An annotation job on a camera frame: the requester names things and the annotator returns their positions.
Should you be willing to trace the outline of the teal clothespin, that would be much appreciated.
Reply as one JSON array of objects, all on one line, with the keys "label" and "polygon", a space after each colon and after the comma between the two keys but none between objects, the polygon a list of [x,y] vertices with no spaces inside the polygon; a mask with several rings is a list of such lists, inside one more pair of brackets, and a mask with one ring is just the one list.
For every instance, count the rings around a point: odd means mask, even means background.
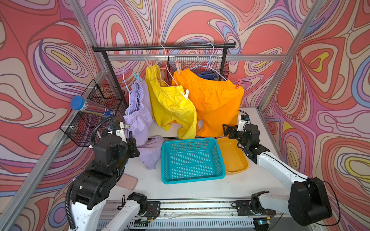
[{"label": "teal clothespin", "polygon": [[141,78],[140,74],[138,73],[138,71],[134,72],[134,77],[139,81],[139,82],[142,82],[143,79]]}]

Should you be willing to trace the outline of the lilac shorts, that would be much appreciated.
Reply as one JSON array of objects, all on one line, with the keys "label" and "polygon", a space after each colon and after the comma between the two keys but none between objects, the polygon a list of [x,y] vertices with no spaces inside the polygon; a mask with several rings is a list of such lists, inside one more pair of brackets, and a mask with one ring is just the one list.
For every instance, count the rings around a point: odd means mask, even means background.
[{"label": "lilac shorts", "polygon": [[161,157],[164,139],[161,136],[149,138],[149,128],[153,123],[148,86],[145,81],[136,80],[129,95],[129,106],[125,111],[124,122],[129,125],[140,152],[139,158],[147,169],[155,169]]}]

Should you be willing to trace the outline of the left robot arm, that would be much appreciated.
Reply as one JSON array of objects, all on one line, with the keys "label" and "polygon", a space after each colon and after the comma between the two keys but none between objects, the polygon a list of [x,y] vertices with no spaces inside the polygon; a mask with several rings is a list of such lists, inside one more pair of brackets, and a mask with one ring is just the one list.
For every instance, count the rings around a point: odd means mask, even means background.
[{"label": "left robot arm", "polygon": [[130,158],[140,152],[136,140],[116,134],[117,120],[105,118],[92,132],[94,160],[68,187],[65,198],[66,217],[71,231],[95,231],[111,189],[124,173]]}]

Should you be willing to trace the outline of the light blue wire hanger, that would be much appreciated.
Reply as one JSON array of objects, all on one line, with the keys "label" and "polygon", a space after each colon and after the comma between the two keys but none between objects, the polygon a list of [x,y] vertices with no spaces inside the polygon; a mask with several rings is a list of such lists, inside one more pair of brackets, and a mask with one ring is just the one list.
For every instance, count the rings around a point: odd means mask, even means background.
[{"label": "light blue wire hanger", "polygon": [[130,90],[129,90],[129,88],[128,88],[128,85],[127,85],[127,82],[126,82],[126,80],[125,80],[125,73],[126,73],[126,70],[123,68],[122,69],[122,79],[123,79],[123,82],[124,82],[124,84],[125,84],[125,87],[126,87],[126,90],[127,90],[127,93],[128,93],[128,101],[127,101],[127,109],[128,109],[128,115],[130,114],[130,99],[131,99],[131,92],[130,92]]}]

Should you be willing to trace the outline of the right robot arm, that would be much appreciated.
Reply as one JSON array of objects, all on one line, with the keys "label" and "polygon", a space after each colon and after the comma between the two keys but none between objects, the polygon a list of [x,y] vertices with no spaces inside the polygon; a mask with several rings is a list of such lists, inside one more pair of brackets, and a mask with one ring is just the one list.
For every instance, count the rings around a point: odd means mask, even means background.
[{"label": "right robot arm", "polygon": [[261,166],[278,179],[289,191],[286,196],[261,191],[252,195],[250,209],[253,213],[274,210],[290,215],[299,225],[308,226],[333,216],[327,188],[329,182],[317,177],[310,178],[279,160],[268,148],[260,144],[258,126],[223,125],[224,136],[236,140],[237,147],[256,165]]}]

